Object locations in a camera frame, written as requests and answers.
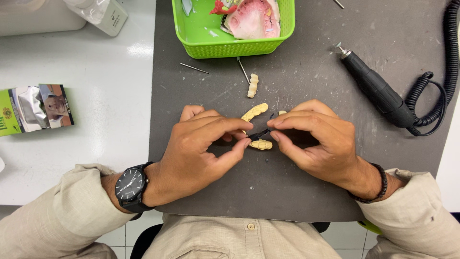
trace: white plastic container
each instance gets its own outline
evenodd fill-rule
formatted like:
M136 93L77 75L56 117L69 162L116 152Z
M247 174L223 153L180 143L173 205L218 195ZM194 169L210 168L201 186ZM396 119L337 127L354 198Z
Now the white plastic container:
M117 36L128 13L116 0L64 0L70 10L110 36Z
M75 30L85 24L61 0L0 0L0 36Z

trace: black bracelet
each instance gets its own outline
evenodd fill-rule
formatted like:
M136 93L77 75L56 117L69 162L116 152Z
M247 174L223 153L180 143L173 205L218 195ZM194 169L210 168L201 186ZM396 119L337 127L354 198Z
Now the black bracelet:
M379 192L377 197L375 197L372 200L365 200L365 199L359 198L359 197L353 195L351 192L347 191L348 195L350 195L350 197L353 198L354 200L357 200L357 201L362 202L362 203L367 203L367 204L372 203L372 201L374 201L376 199L382 198L386 193L386 188L388 187L388 181L386 179L386 173L385 173L385 170L383 170L383 167L381 167L380 165L377 165L377 164L373 164L373 163L369 163L369 164L371 164L375 168L377 168L379 170L380 176L382 177L382 190Z

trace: black watch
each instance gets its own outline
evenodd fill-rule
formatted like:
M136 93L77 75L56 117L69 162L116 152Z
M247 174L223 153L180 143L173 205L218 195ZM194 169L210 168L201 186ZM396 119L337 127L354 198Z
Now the black watch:
M139 218L143 212L154 208L142 203L142 194L149 183L149 179L144 173L144 168L151 164L153 162L126 169L116 182L115 196L120 206L130 212L139 213L132 220Z

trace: cigarette pack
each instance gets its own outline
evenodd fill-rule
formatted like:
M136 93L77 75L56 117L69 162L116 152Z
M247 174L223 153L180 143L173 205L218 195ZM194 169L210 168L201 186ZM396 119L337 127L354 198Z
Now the cigarette pack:
M0 136L74 125L59 84L0 90Z

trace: white countertop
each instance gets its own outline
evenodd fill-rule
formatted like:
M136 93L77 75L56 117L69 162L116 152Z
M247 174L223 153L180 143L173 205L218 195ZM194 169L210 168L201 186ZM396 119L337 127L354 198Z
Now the white countertop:
M76 163L116 171L147 161L155 0L125 1L117 37L87 24L78 31L0 37L0 88L63 84L75 126L0 137L0 204L24 205ZM445 207L460 212L460 108L437 175Z

